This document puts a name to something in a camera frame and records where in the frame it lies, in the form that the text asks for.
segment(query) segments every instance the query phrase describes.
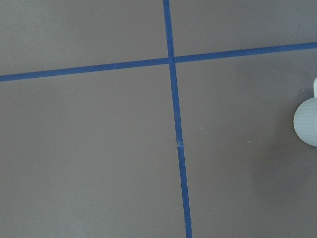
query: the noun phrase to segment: blue painter's tape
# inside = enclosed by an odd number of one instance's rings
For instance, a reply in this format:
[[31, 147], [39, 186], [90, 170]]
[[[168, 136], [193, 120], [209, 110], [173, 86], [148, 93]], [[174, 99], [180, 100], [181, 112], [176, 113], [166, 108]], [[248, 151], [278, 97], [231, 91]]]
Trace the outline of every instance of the blue painter's tape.
[[261, 55], [276, 52], [286, 52], [286, 51], [300, 51], [317, 49], [317, 42], [294, 44], [294, 45], [284, 45], [284, 46], [272, 46], [263, 48], [254, 48], [246, 50], [236, 50], [236, 51], [224, 51], [216, 53], [189, 55], [189, 56], [177, 56], [175, 57], [176, 63], [199, 61], [199, 60], [213, 60], [220, 58], [238, 57], [238, 56], [251, 56], [251, 55]]
[[75, 68], [64, 68], [64, 69], [54, 69], [30, 73], [19, 73], [19, 74], [10, 74], [0, 76], [0, 82], [4, 81], [13, 81], [20, 79], [30, 79], [30, 78], [41, 78], [41, 77], [50, 77], [58, 75], [67, 75], [67, 74], [76, 74], [76, 73], [88, 73], [88, 72], [97, 72], [105, 70], [114, 70], [114, 69], [123, 69], [123, 68], [134, 68], [134, 67], [143, 67], [159, 64], [168, 64], [168, 58], [160, 59], [147, 59], [139, 61], [130, 61], [122, 63], [109, 63], [109, 64], [100, 64], [84, 67], [75, 67]]
[[164, 6], [164, 19], [165, 19], [165, 29], [166, 29], [169, 72], [170, 72], [170, 81], [171, 81], [172, 99], [173, 99], [173, 108], [174, 108], [176, 141], [178, 145], [177, 153], [178, 153], [178, 163], [179, 163], [180, 180], [181, 180], [181, 188], [182, 188], [185, 231], [186, 231], [186, 238], [192, 238], [193, 237], [192, 224], [191, 224], [190, 207], [189, 207], [185, 153], [184, 153], [184, 146], [183, 146], [182, 123], [181, 123], [180, 107], [179, 107], [179, 96], [178, 96], [176, 66], [175, 66], [175, 59], [174, 59], [174, 44], [173, 44], [172, 23], [171, 23], [170, 10], [169, 10], [169, 0], [163, 0], [163, 6]]

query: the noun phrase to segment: gray surface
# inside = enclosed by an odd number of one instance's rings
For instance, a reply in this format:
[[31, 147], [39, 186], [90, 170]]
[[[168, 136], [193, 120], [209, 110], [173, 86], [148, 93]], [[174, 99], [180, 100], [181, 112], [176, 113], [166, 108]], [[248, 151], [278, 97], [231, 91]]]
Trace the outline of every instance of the gray surface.
[[175, 55], [317, 41], [317, 0], [170, 0]]
[[317, 148], [292, 124], [313, 97], [316, 58], [177, 65], [193, 237], [316, 237]]
[[160, 0], [2, 0], [0, 75], [167, 56]]
[[0, 237], [185, 237], [168, 66], [0, 83]]

